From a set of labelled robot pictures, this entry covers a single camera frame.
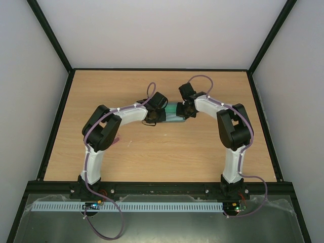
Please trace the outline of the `grey glasses case green lining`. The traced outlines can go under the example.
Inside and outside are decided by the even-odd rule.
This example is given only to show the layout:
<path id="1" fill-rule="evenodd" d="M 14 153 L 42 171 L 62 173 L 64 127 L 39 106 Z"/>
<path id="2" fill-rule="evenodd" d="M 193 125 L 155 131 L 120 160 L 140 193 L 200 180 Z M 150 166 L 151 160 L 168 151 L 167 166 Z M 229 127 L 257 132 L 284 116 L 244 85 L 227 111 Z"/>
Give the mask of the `grey glasses case green lining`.
<path id="1" fill-rule="evenodd" d="M 168 103 L 165 107 L 165 113 L 175 113 L 177 110 L 177 102 Z"/>

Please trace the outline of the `pink sunglasses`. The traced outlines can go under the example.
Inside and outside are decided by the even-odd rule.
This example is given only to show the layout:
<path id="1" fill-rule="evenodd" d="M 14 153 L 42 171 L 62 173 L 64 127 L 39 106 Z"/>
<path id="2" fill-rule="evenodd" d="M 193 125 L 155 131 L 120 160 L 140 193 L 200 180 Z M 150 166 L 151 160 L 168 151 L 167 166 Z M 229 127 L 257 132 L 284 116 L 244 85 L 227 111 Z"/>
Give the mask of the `pink sunglasses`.
<path id="1" fill-rule="evenodd" d="M 112 145 L 116 144 L 119 140 L 120 140 L 120 136 L 117 135 L 117 136 L 114 138 L 114 140 L 113 140 L 113 142 L 112 142 Z"/>

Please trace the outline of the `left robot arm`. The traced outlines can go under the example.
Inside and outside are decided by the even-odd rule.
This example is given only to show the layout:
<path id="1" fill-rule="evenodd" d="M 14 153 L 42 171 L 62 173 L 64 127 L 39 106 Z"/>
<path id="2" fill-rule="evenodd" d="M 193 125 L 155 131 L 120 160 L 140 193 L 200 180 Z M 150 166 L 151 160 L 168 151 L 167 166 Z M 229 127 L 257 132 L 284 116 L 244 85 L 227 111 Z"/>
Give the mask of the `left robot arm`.
<path id="1" fill-rule="evenodd" d="M 167 104 L 168 99 L 156 92 L 147 99 L 122 108 L 98 106 L 82 130 L 86 148 L 85 163 L 71 196 L 81 200 L 100 198 L 104 152 L 114 143 L 119 128 L 137 121 L 153 124 L 163 122 L 166 119 Z"/>

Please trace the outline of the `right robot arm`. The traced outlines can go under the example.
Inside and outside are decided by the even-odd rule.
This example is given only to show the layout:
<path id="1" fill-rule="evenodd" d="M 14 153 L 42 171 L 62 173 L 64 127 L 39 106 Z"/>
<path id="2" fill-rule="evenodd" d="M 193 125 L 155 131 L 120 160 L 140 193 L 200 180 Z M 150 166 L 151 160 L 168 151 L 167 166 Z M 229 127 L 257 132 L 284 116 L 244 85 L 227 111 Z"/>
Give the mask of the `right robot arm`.
<path id="1" fill-rule="evenodd" d="M 196 92 L 190 83 L 179 87 L 183 102 L 177 104 L 176 115 L 188 119 L 203 112 L 217 120 L 219 137 L 226 148 L 225 167 L 221 174 L 220 190 L 225 198 L 244 192 L 242 165 L 246 150 L 253 142 L 254 132 L 245 107 L 229 105 Z"/>

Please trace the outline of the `light blue cleaning cloth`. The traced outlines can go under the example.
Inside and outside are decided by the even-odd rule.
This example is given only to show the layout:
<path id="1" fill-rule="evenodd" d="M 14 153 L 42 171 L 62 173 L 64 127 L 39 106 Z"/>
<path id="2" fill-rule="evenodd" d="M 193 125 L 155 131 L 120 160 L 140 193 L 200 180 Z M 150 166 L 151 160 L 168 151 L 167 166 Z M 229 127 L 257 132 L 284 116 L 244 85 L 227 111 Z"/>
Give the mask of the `light blue cleaning cloth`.
<path id="1" fill-rule="evenodd" d="M 183 117 L 177 116 L 175 113 L 166 113 L 166 123 L 180 123 L 184 121 Z"/>

